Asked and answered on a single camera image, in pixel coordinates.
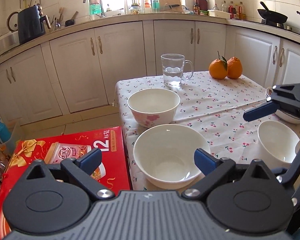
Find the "cherry print tablecloth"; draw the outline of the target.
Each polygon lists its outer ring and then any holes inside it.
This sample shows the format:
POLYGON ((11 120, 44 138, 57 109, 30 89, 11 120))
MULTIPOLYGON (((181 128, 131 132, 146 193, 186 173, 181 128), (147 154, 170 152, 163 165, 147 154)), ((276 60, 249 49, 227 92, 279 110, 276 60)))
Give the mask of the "cherry print tablecloth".
MULTIPOLYGON (((127 100, 137 91, 164 87, 162 76, 122 80, 115 85, 114 104, 119 108, 134 190, 154 191, 157 187, 135 165, 134 144, 145 128, 134 119, 127 100)), ((265 88, 245 76, 236 80, 215 80, 208 72, 195 72, 192 79, 185 81, 181 87, 171 89, 181 99, 174 123, 189 126, 203 135, 210 144, 212 155, 217 158, 229 157, 237 163, 250 163, 257 144, 259 124, 266 120, 279 121, 274 114, 253 122, 243 120, 245 110, 266 100, 265 88)))

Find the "glass mug with water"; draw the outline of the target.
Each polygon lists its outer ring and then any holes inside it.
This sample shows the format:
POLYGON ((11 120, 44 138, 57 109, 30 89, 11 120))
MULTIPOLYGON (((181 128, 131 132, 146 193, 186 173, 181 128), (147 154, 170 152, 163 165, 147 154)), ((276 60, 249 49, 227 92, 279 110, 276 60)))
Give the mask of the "glass mug with water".
POLYGON ((181 54, 162 54, 161 55, 162 74, 164 84, 170 87, 180 87, 182 81, 187 81, 193 77, 194 66, 190 60, 186 60, 181 54), (189 64, 191 74, 184 77, 184 67, 189 64))

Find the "white bowl pink flowers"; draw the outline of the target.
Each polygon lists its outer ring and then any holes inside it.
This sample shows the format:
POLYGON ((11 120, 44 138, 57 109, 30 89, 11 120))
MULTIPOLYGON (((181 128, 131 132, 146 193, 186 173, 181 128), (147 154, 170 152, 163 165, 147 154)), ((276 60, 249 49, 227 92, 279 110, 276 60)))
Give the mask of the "white bowl pink flowers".
POLYGON ((180 104, 180 96, 168 89, 149 88, 132 94, 127 105, 136 122, 151 128, 170 124, 180 104))
POLYGON ((199 132, 179 124, 164 124, 149 128, 138 137, 133 157, 150 183, 161 189, 177 190, 201 174, 194 163, 198 148, 211 152, 199 132))

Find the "white bowl camera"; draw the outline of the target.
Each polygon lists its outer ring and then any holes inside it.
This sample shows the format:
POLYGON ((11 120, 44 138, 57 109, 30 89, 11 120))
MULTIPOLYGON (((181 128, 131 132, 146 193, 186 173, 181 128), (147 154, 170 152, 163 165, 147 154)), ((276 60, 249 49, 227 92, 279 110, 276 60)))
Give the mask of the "white bowl camera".
POLYGON ((255 158, 261 159, 270 168, 289 168, 300 141, 296 133, 278 121, 264 121, 257 130, 255 158))

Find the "wooden cutting board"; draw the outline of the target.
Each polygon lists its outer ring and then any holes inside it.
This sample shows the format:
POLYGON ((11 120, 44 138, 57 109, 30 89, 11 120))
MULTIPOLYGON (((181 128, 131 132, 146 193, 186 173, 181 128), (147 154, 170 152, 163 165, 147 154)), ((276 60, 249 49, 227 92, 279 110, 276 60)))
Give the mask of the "wooden cutting board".
POLYGON ((160 1, 160 11, 164 13, 181 13, 183 14, 183 7, 181 5, 181 0, 159 0, 160 1))

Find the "white tray on counter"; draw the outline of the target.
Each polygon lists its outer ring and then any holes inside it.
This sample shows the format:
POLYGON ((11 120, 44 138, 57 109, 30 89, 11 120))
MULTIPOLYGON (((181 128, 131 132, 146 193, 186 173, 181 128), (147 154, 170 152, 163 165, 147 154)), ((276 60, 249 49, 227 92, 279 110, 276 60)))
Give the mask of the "white tray on counter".
POLYGON ((208 10, 209 16, 211 17, 218 17, 218 18, 224 18, 226 20, 231 18, 231 14, 228 12, 220 11, 220 10, 208 10))

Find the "teal bottle on counter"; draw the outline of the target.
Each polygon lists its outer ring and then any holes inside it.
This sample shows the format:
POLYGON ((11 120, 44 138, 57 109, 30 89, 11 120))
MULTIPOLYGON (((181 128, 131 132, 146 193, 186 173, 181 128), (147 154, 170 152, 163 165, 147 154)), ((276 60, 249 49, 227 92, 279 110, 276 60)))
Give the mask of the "teal bottle on counter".
POLYGON ((152 0, 152 10, 153 10, 153 12, 160 11, 160 1, 159 0, 152 0))

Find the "white kitchen cabinets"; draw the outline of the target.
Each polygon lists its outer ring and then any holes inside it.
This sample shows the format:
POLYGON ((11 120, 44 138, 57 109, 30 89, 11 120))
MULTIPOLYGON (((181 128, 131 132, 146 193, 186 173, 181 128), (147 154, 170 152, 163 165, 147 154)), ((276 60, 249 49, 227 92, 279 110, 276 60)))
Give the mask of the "white kitchen cabinets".
POLYGON ((42 121, 114 101, 117 81, 162 74, 161 55, 182 54, 205 71, 223 55, 262 87, 300 83, 300 36, 253 23, 145 20, 77 26, 0 57, 0 118, 42 121))

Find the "black wok on stove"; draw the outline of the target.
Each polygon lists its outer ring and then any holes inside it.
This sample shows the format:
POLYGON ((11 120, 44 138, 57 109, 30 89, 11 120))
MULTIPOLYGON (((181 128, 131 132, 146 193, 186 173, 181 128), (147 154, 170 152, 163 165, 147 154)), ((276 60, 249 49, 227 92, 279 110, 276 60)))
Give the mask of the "black wok on stove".
POLYGON ((265 5, 264 2, 260 2, 260 5, 262 5, 263 9, 258 9, 259 15, 264 20, 264 23, 267 25, 277 25, 277 24, 284 24, 287 22, 288 17, 284 14, 281 14, 276 11, 269 10, 268 7, 265 5))

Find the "white plate with fruit print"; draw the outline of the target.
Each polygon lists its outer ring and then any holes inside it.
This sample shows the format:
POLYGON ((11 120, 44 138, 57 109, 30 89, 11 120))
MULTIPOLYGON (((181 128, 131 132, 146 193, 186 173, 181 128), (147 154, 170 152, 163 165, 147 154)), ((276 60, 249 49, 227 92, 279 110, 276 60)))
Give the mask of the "white plate with fruit print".
MULTIPOLYGON (((267 99, 268 97, 271 96, 271 93, 272 93, 272 92, 273 92, 273 90, 272 90, 271 87, 267 87, 267 88, 266 88, 266 92, 265 92, 265 97, 266 97, 266 99, 267 99)), ((282 120, 284 120, 284 121, 286 121, 286 122, 288 122, 288 123, 291 123, 291 124, 300 124, 300 119, 295 118, 295 117, 293 117, 292 115, 290 115, 290 114, 288 114, 288 113, 285 113, 285 112, 283 112, 283 111, 281 111, 281 110, 277 110, 277 111, 275 112, 275 114, 276 114, 280 119, 282 119, 282 120)))

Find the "blue thermos on floor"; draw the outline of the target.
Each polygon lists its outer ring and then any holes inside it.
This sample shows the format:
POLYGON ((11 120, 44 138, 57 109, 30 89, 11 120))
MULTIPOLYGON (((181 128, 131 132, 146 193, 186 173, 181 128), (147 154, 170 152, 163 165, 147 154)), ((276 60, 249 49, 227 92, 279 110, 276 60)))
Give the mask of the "blue thermos on floor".
POLYGON ((11 138, 11 132, 0 119, 0 143, 5 143, 11 138))

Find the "knife block with knives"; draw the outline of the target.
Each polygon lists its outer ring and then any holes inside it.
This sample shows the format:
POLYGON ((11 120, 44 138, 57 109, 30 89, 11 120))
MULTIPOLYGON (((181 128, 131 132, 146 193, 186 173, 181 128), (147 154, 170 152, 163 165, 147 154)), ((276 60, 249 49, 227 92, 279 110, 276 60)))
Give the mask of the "knife block with knives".
POLYGON ((207 11, 207 0, 196 0, 196 5, 202 11, 207 11))

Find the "red printed carton box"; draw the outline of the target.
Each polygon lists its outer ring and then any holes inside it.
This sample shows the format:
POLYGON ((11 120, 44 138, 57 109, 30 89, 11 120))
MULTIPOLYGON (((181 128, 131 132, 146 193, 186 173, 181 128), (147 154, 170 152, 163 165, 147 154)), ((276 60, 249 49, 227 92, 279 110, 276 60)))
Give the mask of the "red printed carton box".
POLYGON ((58 164, 66 158, 79 158, 94 148, 102 151, 102 163, 91 177, 115 194, 132 188, 120 126, 94 131, 23 140, 16 144, 0 187, 0 239, 10 233, 2 205, 14 184, 36 159, 58 164))

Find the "black air fryer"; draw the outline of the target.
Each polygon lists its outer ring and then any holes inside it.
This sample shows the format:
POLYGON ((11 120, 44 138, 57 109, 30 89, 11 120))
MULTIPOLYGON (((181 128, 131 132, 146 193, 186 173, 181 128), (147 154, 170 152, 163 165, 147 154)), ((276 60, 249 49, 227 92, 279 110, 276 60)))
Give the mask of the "black air fryer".
POLYGON ((42 12, 42 7, 34 5, 18 13, 18 37, 19 43, 25 44, 35 38, 45 35, 45 27, 51 28, 47 15, 42 12))

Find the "bumpy orange behind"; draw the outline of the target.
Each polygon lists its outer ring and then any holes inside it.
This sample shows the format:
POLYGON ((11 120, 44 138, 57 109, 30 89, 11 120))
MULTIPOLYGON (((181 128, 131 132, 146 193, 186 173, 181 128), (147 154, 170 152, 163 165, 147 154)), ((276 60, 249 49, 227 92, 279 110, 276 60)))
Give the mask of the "bumpy orange behind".
POLYGON ((232 57, 227 61, 227 64, 228 64, 228 78, 238 79, 243 72, 241 61, 236 57, 232 57))

